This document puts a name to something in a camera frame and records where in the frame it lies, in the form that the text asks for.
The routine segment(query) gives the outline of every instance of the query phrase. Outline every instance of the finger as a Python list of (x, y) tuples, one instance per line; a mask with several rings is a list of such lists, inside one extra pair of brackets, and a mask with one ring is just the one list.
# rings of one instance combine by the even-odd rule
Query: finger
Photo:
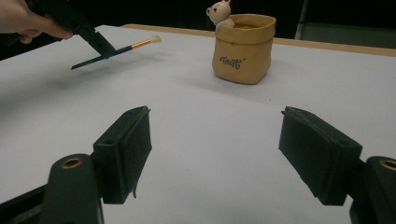
[(18, 34), (20, 35), (27, 35), (30, 37), (38, 37), (39, 35), (41, 35), (41, 31), (38, 30), (34, 30), (34, 29), (28, 29), (28, 30), (23, 30), (21, 32), (18, 32)]
[(28, 35), (20, 35), (19, 40), (23, 43), (23, 44), (30, 44), (32, 42), (32, 37), (28, 36)]
[(35, 29), (58, 38), (68, 39), (73, 36), (71, 31), (64, 29), (55, 21), (38, 16), (36, 14), (32, 15), (31, 23)]

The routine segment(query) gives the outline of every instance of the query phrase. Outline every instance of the brush handle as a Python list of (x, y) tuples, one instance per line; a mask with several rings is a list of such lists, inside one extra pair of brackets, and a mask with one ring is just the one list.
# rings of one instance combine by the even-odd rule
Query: brush handle
[(143, 41), (140, 41), (139, 43), (133, 44), (131, 47), (132, 47), (132, 49), (137, 49), (137, 48), (140, 48), (140, 47), (142, 47), (142, 46), (145, 46), (145, 45), (147, 45), (147, 44), (149, 44), (149, 43), (151, 43), (150, 40), (143, 40)]
[(131, 50), (131, 49), (132, 49), (132, 46), (127, 46), (127, 47), (122, 48), (122, 49), (117, 49), (117, 50), (116, 50), (116, 53), (114, 53), (114, 55), (118, 55), (118, 54), (125, 53), (126, 51), (129, 51), (129, 50)]

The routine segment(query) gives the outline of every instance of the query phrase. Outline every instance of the brush bristles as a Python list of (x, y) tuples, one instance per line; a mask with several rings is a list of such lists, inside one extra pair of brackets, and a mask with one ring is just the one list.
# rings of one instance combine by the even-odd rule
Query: brush bristles
[(150, 39), (151, 43), (161, 43), (161, 38), (158, 35), (155, 35)]

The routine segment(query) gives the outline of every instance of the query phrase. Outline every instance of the black handle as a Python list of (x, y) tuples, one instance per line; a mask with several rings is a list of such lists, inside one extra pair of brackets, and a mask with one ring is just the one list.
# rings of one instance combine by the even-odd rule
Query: black handle
[(0, 44), (5, 46), (12, 46), (15, 42), (17, 42), (20, 35), (17, 33), (14, 34), (0, 34)]

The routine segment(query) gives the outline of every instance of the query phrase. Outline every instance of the wooden table edge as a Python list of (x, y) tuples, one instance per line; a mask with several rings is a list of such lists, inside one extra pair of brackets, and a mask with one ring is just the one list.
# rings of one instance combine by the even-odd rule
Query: wooden table edge
[[(215, 37), (215, 33), (212, 31), (192, 30), (192, 29), (183, 29), (176, 27), (164, 27), (164, 26), (153, 26), (153, 25), (142, 25), (142, 24), (125, 24), (122, 25), (121, 27), (138, 29), (138, 30), (166, 32), (166, 33), (173, 33), (180, 35), (199, 35), (199, 36)], [(372, 48), (372, 47), (355, 46), (355, 45), (323, 43), (323, 42), (307, 41), (307, 40), (276, 38), (276, 37), (274, 38), (274, 44), (311, 48), (311, 49), (329, 49), (329, 50), (338, 50), (338, 51), (346, 51), (346, 52), (354, 52), (354, 53), (396, 57), (396, 49), (382, 49), (382, 48)]]

